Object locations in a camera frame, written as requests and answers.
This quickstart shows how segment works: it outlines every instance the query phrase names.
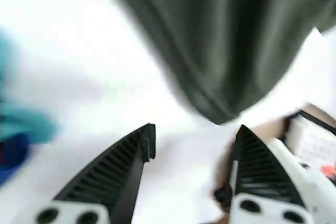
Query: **red object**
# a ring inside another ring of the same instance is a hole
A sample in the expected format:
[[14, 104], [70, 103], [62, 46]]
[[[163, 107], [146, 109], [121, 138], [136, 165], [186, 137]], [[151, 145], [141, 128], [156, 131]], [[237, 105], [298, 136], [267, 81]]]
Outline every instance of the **red object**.
[[332, 175], [336, 175], [336, 169], [335, 167], [331, 165], [323, 165], [321, 167], [321, 171], [323, 172], [323, 174], [325, 174], [328, 177], [331, 177]]

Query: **black plastic part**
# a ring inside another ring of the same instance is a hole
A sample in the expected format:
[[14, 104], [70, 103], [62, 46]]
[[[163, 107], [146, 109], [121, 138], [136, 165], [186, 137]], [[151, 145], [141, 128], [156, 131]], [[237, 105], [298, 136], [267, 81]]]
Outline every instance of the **black plastic part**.
[[299, 112], [287, 117], [285, 119], [285, 132], [289, 131], [290, 128], [290, 122], [292, 119], [297, 118], [298, 116], [303, 116], [305, 119], [315, 123], [316, 125], [326, 129], [327, 131], [330, 131], [332, 134], [336, 135], [336, 128], [330, 126], [329, 124], [321, 121], [320, 119], [316, 118], [315, 116], [307, 113], [306, 111], [300, 110]]
[[76, 224], [96, 224], [98, 215], [95, 212], [85, 212], [76, 221]]
[[86, 166], [55, 200], [103, 204], [111, 223], [131, 223], [143, 165], [155, 158], [155, 125], [116, 142]]
[[249, 212], [261, 212], [260, 206], [252, 200], [244, 200], [242, 203], [240, 203], [240, 207]]
[[235, 142], [238, 161], [235, 194], [247, 193], [305, 207], [286, 171], [268, 147], [241, 126]]
[[52, 223], [58, 216], [58, 210], [56, 208], [48, 208], [43, 210], [36, 218], [38, 224]]
[[232, 189], [229, 183], [226, 183], [220, 189], [215, 190], [214, 196], [221, 204], [223, 210], [227, 211], [231, 207]]

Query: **white surface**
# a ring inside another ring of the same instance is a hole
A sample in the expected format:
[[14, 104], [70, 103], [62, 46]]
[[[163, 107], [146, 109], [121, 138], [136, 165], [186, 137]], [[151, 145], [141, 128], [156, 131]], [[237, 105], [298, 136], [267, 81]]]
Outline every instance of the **white surface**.
[[[0, 223], [33, 200], [52, 198], [85, 164], [147, 122], [157, 126], [158, 153], [144, 169], [133, 223], [219, 216], [210, 197], [214, 167], [237, 124], [214, 126], [176, 101], [156, 51], [119, 0], [0, 0], [0, 6], [0, 26], [20, 45], [7, 96], [60, 124], [54, 141], [36, 146], [22, 171], [0, 188]], [[273, 91], [240, 122], [253, 126], [307, 100], [333, 115], [331, 61], [313, 31], [296, 60], [301, 63], [275, 88], [291, 96]], [[311, 74], [316, 79], [307, 82]], [[320, 91], [311, 95], [314, 89]]]

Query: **green cloth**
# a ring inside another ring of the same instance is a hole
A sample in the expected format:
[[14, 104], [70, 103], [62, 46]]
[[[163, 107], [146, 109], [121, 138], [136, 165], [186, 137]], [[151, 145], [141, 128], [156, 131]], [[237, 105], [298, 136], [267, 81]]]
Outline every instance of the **green cloth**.
[[191, 104], [221, 124], [265, 96], [336, 0], [126, 0]]

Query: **white device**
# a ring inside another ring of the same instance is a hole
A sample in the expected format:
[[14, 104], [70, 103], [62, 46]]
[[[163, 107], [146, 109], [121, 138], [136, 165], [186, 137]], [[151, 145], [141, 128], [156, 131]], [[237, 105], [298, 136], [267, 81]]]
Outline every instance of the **white device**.
[[24, 209], [13, 224], [110, 224], [105, 206], [70, 201], [42, 202]]
[[266, 197], [238, 194], [232, 198], [230, 224], [335, 224], [336, 187], [315, 168], [302, 167], [278, 139], [267, 145], [290, 177], [306, 208]]

